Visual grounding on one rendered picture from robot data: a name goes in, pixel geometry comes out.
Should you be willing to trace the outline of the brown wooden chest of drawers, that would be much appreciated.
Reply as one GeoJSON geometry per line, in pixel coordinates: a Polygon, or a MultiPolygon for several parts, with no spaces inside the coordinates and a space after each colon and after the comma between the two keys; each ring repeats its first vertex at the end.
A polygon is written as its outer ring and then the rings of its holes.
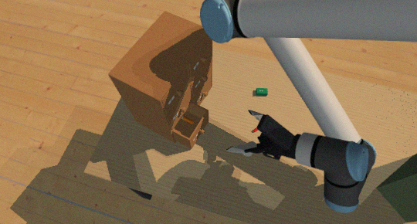
{"type": "MultiPolygon", "coordinates": [[[[164,11],[108,73],[134,119],[176,142],[162,99],[209,36],[202,25],[164,11]]],[[[188,86],[188,87],[189,87],[188,86]]]]}

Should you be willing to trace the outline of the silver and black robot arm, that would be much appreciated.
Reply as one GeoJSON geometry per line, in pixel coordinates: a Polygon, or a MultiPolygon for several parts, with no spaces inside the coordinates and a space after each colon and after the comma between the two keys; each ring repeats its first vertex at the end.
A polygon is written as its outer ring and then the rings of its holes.
{"type": "Polygon", "coordinates": [[[300,38],[417,42],[417,0],[204,0],[200,19],[217,43],[264,38],[327,136],[303,132],[296,162],[324,171],[324,201],[331,209],[354,211],[377,153],[300,38]]]}

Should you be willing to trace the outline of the brown wooden drawer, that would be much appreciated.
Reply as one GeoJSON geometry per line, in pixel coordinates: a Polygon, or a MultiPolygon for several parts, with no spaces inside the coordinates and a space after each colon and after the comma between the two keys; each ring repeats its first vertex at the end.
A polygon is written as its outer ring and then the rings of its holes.
{"type": "Polygon", "coordinates": [[[204,97],[208,96],[208,91],[210,90],[211,87],[212,87],[212,75],[210,74],[207,81],[203,84],[202,88],[195,96],[194,103],[197,105],[200,105],[204,97]]]}
{"type": "Polygon", "coordinates": [[[188,105],[192,101],[192,94],[191,94],[191,87],[185,91],[184,95],[181,97],[181,99],[176,104],[175,108],[172,110],[172,112],[168,116],[168,121],[171,126],[171,129],[174,128],[174,126],[177,124],[178,120],[182,116],[183,113],[186,112],[188,105]]]}
{"type": "Polygon", "coordinates": [[[177,142],[192,149],[199,136],[205,133],[205,126],[209,122],[209,110],[191,102],[182,117],[172,133],[177,142]],[[182,120],[183,116],[193,120],[194,124],[182,120]]]}
{"type": "Polygon", "coordinates": [[[210,56],[208,61],[202,67],[196,78],[192,82],[193,98],[202,87],[203,83],[207,81],[209,74],[212,71],[212,57],[210,56]]]}
{"type": "Polygon", "coordinates": [[[199,70],[207,62],[208,58],[212,54],[212,40],[208,37],[199,51],[195,54],[191,62],[189,63],[191,81],[198,74],[199,70]],[[203,58],[204,57],[204,58],[203,58]]]}
{"type": "Polygon", "coordinates": [[[186,66],[179,78],[177,78],[171,89],[166,93],[166,95],[162,99],[164,110],[167,116],[170,114],[175,104],[183,96],[184,92],[186,91],[189,85],[190,82],[188,75],[188,67],[186,66]]]}

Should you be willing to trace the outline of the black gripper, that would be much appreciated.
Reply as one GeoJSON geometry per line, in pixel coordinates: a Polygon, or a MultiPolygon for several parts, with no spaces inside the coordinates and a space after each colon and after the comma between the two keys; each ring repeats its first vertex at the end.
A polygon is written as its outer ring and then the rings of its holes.
{"type": "MultiPolygon", "coordinates": [[[[255,112],[253,110],[248,110],[248,111],[252,114],[252,116],[255,116],[255,118],[259,121],[260,121],[261,117],[263,115],[265,115],[265,114],[255,112]]],[[[232,146],[232,147],[230,147],[226,150],[229,151],[229,152],[234,152],[234,153],[242,153],[242,154],[245,153],[244,155],[247,156],[247,157],[251,156],[252,153],[263,153],[264,156],[267,156],[269,158],[274,158],[276,160],[280,160],[281,156],[295,159],[295,150],[296,150],[297,141],[298,141],[300,135],[301,134],[296,134],[295,135],[295,137],[293,138],[290,150],[283,150],[279,145],[277,145],[274,141],[269,139],[263,133],[261,133],[261,135],[258,136],[258,139],[259,139],[258,144],[255,143],[254,141],[250,141],[247,144],[244,144],[244,145],[240,144],[240,145],[235,146],[235,147],[232,146]],[[267,150],[267,149],[269,149],[269,150],[267,150]],[[273,157],[271,157],[267,154],[272,155],[273,157]]]]}

